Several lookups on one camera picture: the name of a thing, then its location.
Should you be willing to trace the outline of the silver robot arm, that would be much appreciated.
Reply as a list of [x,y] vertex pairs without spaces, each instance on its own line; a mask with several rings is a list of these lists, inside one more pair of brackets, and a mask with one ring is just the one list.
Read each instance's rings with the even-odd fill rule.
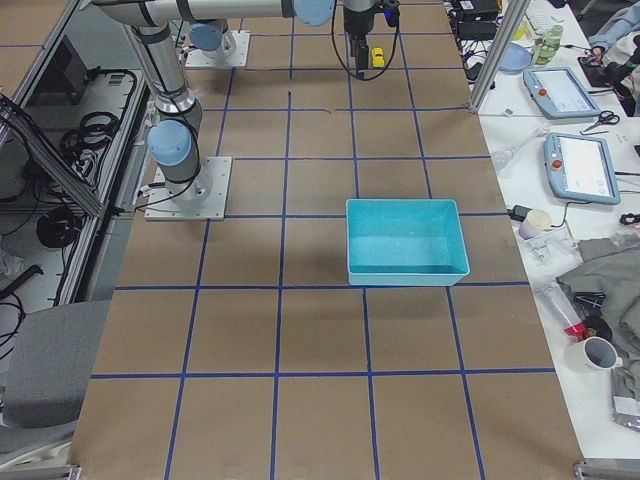
[[184,68],[171,38],[170,23],[184,20],[203,27],[204,36],[191,34],[197,48],[222,52],[232,36],[230,18],[293,18],[321,26],[334,13],[332,1],[95,1],[93,3],[129,34],[155,92],[160,122],[151,128],[147,143],[164,175],[167,200],[195,209],[210,196],[213,179],[203,171],[198,151],[201,103],[189,89]]
[[[334,23],[337,11],[335,1],[278,1],[280,15],[297,17],[308,26]],[[244,67],[247,63],[250,33],[232,30],[228,20],[236,17],[267,17],[266,1],[224,1],[219,13],[198,13],[195,5],[180,1],[180,18],[189,24],[188,36],[194,51],[186,61],[189,68],[231,69]],[[367,35],[373,29],[375,16],[383,14],[389,25],[398,26],[398,15],[393,5],[384,1],[344,1],[343,26],[349,39],[350,56],[355,62],[356,73],[362,76],[369,68],[370,48]]]

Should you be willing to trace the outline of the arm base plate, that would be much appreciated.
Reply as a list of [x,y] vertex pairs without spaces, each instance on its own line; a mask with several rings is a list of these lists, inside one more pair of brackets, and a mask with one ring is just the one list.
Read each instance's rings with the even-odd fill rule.
[[200,159],[200,172],[189,188],[181,191],[177,184],[168,183],[152,189],[150,207],[144,217],[149,221],[223,220],[232,169],[230,156],[208,156]]
[[233,69],[244,68],[248,60],[250,32],[247,30],[227,30],[222,33],[209,28],[190,32],[191,45],[184,50],[185,68]]

